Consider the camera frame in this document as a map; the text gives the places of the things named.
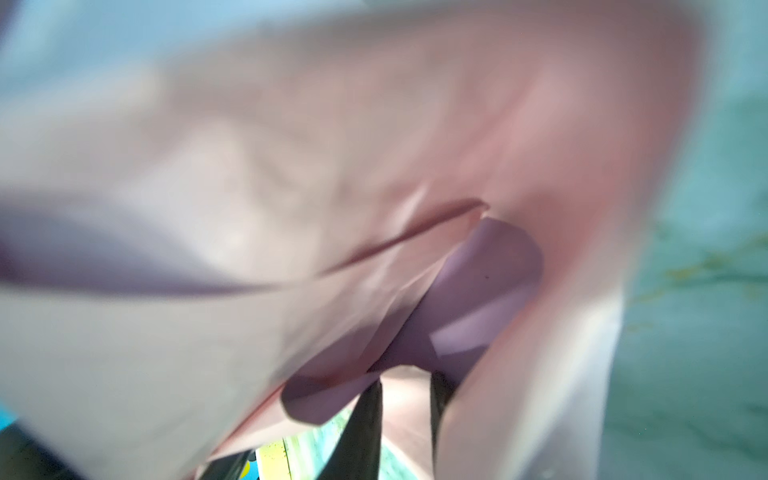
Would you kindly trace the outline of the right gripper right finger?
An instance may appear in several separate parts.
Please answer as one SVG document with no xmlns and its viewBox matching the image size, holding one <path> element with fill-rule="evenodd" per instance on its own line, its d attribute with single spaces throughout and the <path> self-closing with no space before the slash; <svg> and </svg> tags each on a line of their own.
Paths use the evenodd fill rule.
<svg viewBox="0 0 768 480">
<path fill-rule="evenodd" d="M 442 372 L 432 372 L 430 377 L 430 427 L 431 438 L 437 439 L 444 411 L 456 390 L 456 384 Z"/>
</svg>

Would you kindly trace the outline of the purple wrapping paper sheet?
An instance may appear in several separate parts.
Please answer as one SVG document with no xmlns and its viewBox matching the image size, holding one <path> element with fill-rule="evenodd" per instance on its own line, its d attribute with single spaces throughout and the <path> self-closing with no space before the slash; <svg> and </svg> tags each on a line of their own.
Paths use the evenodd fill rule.
<svg viewBox="0 0 768 480">
<path fill-rule="evenodd" d="M 5 1 L 1 405 L 203 479 L 379 380 L 431 478 L 592 479 L 705 56 L 686 1 Z"/>
</svg>

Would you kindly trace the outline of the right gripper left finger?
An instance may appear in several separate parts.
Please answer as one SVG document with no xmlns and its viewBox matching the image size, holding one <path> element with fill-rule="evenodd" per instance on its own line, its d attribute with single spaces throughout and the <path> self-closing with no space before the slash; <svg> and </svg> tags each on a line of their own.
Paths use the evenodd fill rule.
<svg viewBox="0 0 768 480">
<path fill-rule="evenodd" d="M 382 420 L 383 388 L 376 380 L 359 396 L 318 480 L 378 480 Z"/>
</svg>

